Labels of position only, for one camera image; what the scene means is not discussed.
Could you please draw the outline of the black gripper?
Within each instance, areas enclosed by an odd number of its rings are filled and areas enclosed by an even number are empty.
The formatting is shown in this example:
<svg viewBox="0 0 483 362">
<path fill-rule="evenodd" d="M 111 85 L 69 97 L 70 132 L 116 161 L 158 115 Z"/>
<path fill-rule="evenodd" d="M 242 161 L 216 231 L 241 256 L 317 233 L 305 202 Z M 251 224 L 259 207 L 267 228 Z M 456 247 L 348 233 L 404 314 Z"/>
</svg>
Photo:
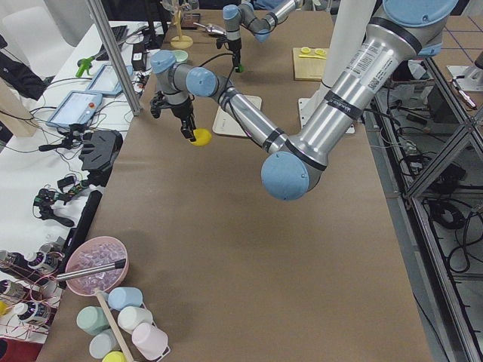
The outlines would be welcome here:
<svg viewBox="0 0 483 362">
<path fill-rule="evenodd" d="M 192 100 L 188 97 L 182 103 L 171 105 L 171 111 L 181 121 L 180 131 L 184 138 L 190 142 L 195 142 L 196 126 L 193 118 Z"/>
<path fill-rule="evenodd" d="M 234 40 L 228 40 L 228 47 L 232 54 L 232 66 L 235 67 L 241 65 L 241 54 L 240 51 L 242 49 L 242 40 L 240 38 Z"/>
</svg>

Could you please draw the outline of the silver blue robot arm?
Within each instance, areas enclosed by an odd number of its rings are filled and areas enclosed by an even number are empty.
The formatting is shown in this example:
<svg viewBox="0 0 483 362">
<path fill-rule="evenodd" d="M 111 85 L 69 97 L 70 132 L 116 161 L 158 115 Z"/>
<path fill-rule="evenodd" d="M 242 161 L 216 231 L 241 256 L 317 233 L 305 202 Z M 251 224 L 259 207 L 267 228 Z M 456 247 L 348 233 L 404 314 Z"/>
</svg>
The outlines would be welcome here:
<svg viewBox="0 0 483 362">
<path fill-rule="evenodd" d="M 208 97 L 268 153 L 262 184 L 274 198 L 292 201 L 313 189 L 328 156 L 390 75 L 404 61 L 441 50 L 454 1 L 343 1 L 340 3 L 320 88 L 300 100 L 299 133 L 272 123 L 228 78 L 178 63 L 173 51 L 151 59 L 158 94 L 152 114 L 170 109 L 185 138 L 195 139 L 192 97 Z"/>
<path fill-rule="evenodd" d="M 226 5 L 223 7 L 223 20 L 226 35 L 222 41 L 218 41 L 217 47 L 227 44 L 232 52 L 232 66 L 236 72 L 243 72 L 241 61 L 242 37 L 240 28 L 247 29 L 258 42 L 268 39 L 271 31 L 280 23 L 283 23 L 290 12 L 300 8 L 303 1 L 282 1 L 273 10 L 259 18 L 254 13 L 254 7 L 250 1 L 242 1 L 239 5 Z"/>
</svg>

